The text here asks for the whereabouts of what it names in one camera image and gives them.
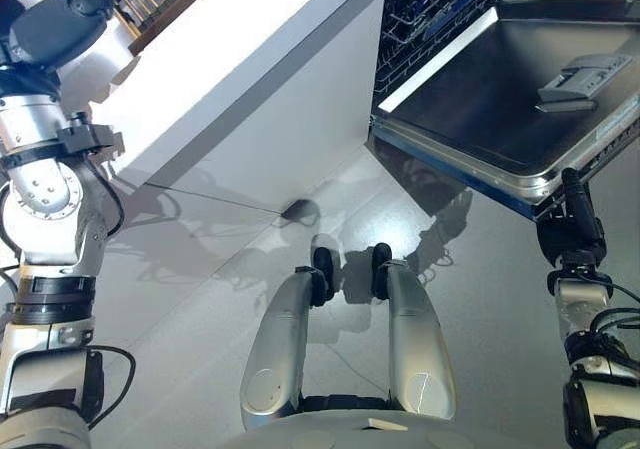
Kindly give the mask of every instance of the dishwasher door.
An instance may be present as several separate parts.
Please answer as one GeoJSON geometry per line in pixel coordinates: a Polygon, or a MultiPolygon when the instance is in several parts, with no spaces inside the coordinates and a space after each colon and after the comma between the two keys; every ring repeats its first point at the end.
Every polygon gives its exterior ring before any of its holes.
{"type": "Polygon", "coordinates": [[[640,1],[496,0],[376,104],[376,137],[537,220],[640,132],[640,1]]]}

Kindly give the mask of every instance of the black cable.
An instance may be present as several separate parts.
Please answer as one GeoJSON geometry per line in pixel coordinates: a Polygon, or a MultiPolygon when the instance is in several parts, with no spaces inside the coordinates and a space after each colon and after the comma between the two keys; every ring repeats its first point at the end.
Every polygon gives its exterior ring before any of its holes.
{"type": "Polygon", "coordinates": [[[20,248],[16,245],[15,242],[13,242],[13,240],[9,237],[9,234],[7,234],[4,229],[4,219],[2,218],[2,216],[4,213],[4,201],[7,198],[8,194],[9,183],[7,182],[4,186],[2,186],[2,189],[0,189],[0,239],[2,239],[2,242],[4,242],[9,249],[11,249],[15,258],[17,260],[20,260],[20,248]]]}
{"type": "Polygon", "coordinates": [[[100,174],[100,171],[96,168],[96,166],[94,166],[89,159],[86,159],[85,162],[87,163],[87,167],[89,167],[91,173],[96,179],[98,179],[100,184],[102,184],[102,187],[104,187],[104,189],[107,191],[109,197],[111,197],[114,204],[116,205],[116,208],[118,209],[118,222],[116,222],[115,226],[113,226],[107,233],[107,237],[111,237],[120,230],[122,224],[124,223],[124,208],[122,207],[122,202],[120,201],[120,197],[118,197],[116,191],[114,191],[113,187],[111,187],[111,184],[109,184],[109,181],[107,181],[104,176],[100,174]]]}
{"type": "Polygon", "coordinates": [[[596,317],[591,321],[591,325],[589,330],[595,334],[598,332],[598,327],[600,323],[607,318],[608,316],[612,316],[614,314],[640,314],[640,308],[636,307],[619,307],[615,309],[605,309],[604,311],[598,313],[596,317]]]}
{"type": "Polygon", "coordinates": [[[635,329],[637,327],[637,326],[631,326],[631,327],[625,326],[625,324],[629,322],[640,322],[640,316],[623,317],[620,319],[616,319],[615,321],[608,322],[598,328],[598,333],[605,332],[608,329],[611,329],[612,327],[620,327],[622,329],[635,329]]]}
{"type": "Polygon", "coordinates": [[[597,279],[590,279],[590,278],[586,277],[585,275],[581,274],[579,271],[576,271],[575,274],[576,274],[576,276],[578,276],[580,279],[582,279],[585,282],[590,282],[592,284],[600,284],[602,286],[611,287],[613,289],[617,289],[620,292],[624,292],[627,296],[629,296],[631,299],[633,299],[638,304],[640,304],[640,296],[637,296],[636,294],[634,294],[632,291],[630,291],[626,287],[622,287],[622,286],[620,286],[618,284],[614,284],[613,282],[598,281],[597,279]]]}
{"type": "Polygon", "coordinates": [[[13,266],[7,266],[7,267],[0,267],[0,278],[4,280],[7,286],[9,286],[14,296],[18,293],[18,285],[13,279],[11,279],[11,276],[7,274],[6,271],[10,271],[11,269],[18,269],[19,267],[20,267],[19,264],[13,265],[13,266]]]}
{"type": "Polygon", "coordinates": [[[113,401],[113,404],[111,404],[107,409],[102,411],[102,413],[96,416],[96,418],[89,423],[88,427],[89,427],[89,430],[91,430],[94,427],[96,427],[98,424],[100,424],[100,422],[102,422],[102,420],[105,417],[111,414],[115,410],[115,408],[118,407],[118,405],[122,402],[122,400],[126,397],[127,392],[129,392],[129,388],[131,387],[131,383],[133,382],[133,378],[136,375],[136,358],[133,357],[133,354],[131,354],[129,351],[120,349],[119,347],[88,346],[88,348],[96,351],[115,352],[116,354],[120,354],[121,356],[126,357],[127,360],[129,361],[129,375],[127,376],[127,381],[124,383],[122,392],[120,392],[120,395],[117,397],[117,399],[113,401]]]}

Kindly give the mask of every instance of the dishwasher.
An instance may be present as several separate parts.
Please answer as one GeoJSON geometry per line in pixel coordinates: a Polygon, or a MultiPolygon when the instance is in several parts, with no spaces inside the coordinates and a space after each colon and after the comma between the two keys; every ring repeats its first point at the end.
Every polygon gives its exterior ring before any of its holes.
{"type": "Polygon", "coordinates": [[[640,133],[640,0],[385,0],[371,132],[539,221],[640,133]]]}

